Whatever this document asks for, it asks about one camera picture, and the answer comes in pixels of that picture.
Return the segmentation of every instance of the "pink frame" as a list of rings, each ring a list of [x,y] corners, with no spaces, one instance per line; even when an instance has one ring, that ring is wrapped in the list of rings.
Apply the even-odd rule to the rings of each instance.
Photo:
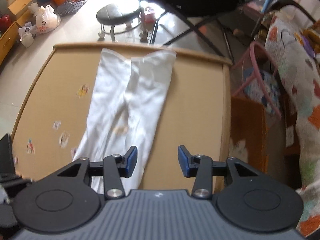
[[[274,62],[273,58],[271,57],[271,55],[264,49],[264,47],[256,42],[256,41],[253,41],[251,42],[249,48],[246,50],[246,52],[243,54],[243,56],[241,57],[241,59],[232,67],[232,69],[235,69],[239,66],[242,65],[242,63],[244,61],[246,61],[248,58],[250,58],[251,60],[251,63],[252,63],[252,66],[253,66],[253,72],[252,74],[250,75],[250,77],[248,77],[246,79],[246,81],[236,90],[236,92],[233,93],[232,96],[237,96],[241,91],[244,90],[244,88],[246,86],[248,86],[252,80],[254,79],[257,79],[258,81],[258,84],[264,94],[264,96],[266,97],[268,103],[270,103],[272,109],[275,111],[276,113],[276,116],[281,120],[281,112],[280,110],[276,107],[276,105],[273,103],[272,99],[270,98],[270,96],[268,95],[267,93],[267,90],[264,86],[264,83],[263,83],[263,80],[262,80],[262,76],[260,74],[260,70],[259,70],[259,66],[258,66],[258,63],[257,63],[257,60],[256,60],[256,57],[255,57],[255,53],[254,53],[254,48],[255,47],[259,47],[262,52],[265,54],[265,56],[267,56],[267,58],[270,60],[270,62],[273,64],[273,66],[275,67],[275,70],[273,72],[273,76],[275,76],[278,72],[278,67],[276,65],[276,63]]]

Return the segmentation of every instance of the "shopping bag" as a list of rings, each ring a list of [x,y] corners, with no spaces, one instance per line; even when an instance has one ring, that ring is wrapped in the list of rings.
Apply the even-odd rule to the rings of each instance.
[[[47,33],[58,27],[61,19],[53,12],[52,6],[47,5],[45,8],[41,6],[35,13],[37,33]]]

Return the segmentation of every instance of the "caster wheel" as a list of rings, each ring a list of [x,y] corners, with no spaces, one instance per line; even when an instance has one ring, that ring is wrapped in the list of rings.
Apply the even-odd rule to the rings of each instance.
[[[99,32],[98,36],[99,36],[99,39],[104,39],[104,36],[106,36],[106,34],[103,32]]]

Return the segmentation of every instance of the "sticker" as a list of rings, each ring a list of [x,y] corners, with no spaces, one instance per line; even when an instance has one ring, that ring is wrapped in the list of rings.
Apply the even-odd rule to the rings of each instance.
[[[285,135],[286,135],[285,142],[286,142],[287,148],[294,144],[293,134],[294,134],[294,129],[293,129],[293,125],[291,125],[285,130]]]
[[[73,159],[76,155],[77,147],[71,148],[71,158]]]
[[[87,94],[88,90],[89,90],[89,85],[87,85],[87,84],[83,85],[83,86],[78,90],[77,96],[78,96],[79,98],[85,96],[85,95]]]
[[[53,128],[54,130],[58,130],[59,127],[60,127],[60,125],[61,125],[61,121],[55,121],[54,124],[53,124],[53,126],[52,126],[52,128]]]
[[[127,126],[117,126],[113,129],[113,132],[117,135],[121,135],[124,134],[128,131],[128,127]]]
[[[28,145],[27,145],[27,154],[34,154],[35,153],[35,148],[32,144],[31,139],[29,139]]]
[[[65,148],[68,145],[70,134],[68,132],[63,132],[59,138],[59,145],[61,148]]]

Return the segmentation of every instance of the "white plastic bag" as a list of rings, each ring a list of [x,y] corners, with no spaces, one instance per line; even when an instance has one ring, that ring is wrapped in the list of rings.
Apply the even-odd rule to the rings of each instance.
[[[18,29],[19,36],[22,37],[23,34],[30,32],[32,36],[37,33],[37,27],[32,26],[31,22],[26,23],[24,26]]]
[[[31,3],[31,5],[28,6],[28,8],[33,15],[40,9],[40,7],[38,6],[38,3],[36,2]]]
[[[35,13],[37,33],[47,33],[58,27],[61,19],[53,12],[52,6],[47,5],[45,8],[41,6]]]

